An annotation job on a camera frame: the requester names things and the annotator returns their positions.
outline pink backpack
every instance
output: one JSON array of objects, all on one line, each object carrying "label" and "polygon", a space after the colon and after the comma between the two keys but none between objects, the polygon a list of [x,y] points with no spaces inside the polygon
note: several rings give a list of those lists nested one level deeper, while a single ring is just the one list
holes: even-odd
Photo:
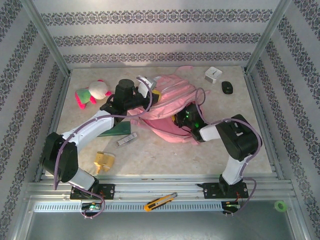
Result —
[{"label": "pink backpack", "polygon": [[[132,119],[131,124],[150,128],[155,134],[169,143],[192,143],[198,142],[188,132],[190,129],[183,129],[175,125],[172,116],[184,109],[188,104],[196,100],[196,87],[188,80],[177,75],[161,76],[155,86],[155,90],[161,92],[160,101],[153,105],[149,112],[142,115],[139,119]],[[142,113],[143,108],[129,110],[130,115]]]}]

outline small white box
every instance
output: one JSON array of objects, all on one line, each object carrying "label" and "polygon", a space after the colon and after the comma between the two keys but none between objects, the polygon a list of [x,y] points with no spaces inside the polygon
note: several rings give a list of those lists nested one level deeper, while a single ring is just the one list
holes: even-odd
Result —
[{"label": "small white box", "polygon": [[215,67],[210,67],[206,72],[205,72],[205,77],[208,82],[215,84],[217,81],[217,78],[220,77],[222,74],[222,71],[215,68]]}]

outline patterned wallpaper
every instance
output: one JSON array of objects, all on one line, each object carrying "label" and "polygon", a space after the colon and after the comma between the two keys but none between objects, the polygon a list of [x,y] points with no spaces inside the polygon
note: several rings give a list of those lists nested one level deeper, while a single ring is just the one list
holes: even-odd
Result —
[{"label": "patterned wallpaper", "polygon": [[72,69],[245,66],[279,0],[34,3]]},{"label": "patterned wallpaper", "polygon": [[320,7],[293,0],[252,71],[282,170],[320,239]]},{"label": "patterned wallpaper", "polygon": [[14,225],[62,89],[63,74],[18,0],[0,0],[0,240]]}]

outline pink stuffed toy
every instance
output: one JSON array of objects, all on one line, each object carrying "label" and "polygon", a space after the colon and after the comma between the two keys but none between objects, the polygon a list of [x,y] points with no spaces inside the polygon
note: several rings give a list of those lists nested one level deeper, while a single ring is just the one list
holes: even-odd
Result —
[{"label": "pink stuffed toy", "polygon": [[85,109],[88,102],[96,104],[96,100],[104,99],[111,94],[112,93],[108,91],[107,84],[103,80],[99,79],[98,81],[92,82],[89,87],[75,91],[74,96],[79,108]]}]

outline green tape roll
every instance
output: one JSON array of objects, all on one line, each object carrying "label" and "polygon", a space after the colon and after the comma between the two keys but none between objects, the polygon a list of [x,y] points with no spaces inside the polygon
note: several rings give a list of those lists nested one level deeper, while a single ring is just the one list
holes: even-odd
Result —
[{"label": "green tape roll", "polygon": [[275,210],[277,210],[278,212],[284,213],[285,211],[287,211],[288,206],[285,204],[284,201],[279,200],[279,201],[276,201],[276,202],[274,203],[274,208],[275,208]]}]

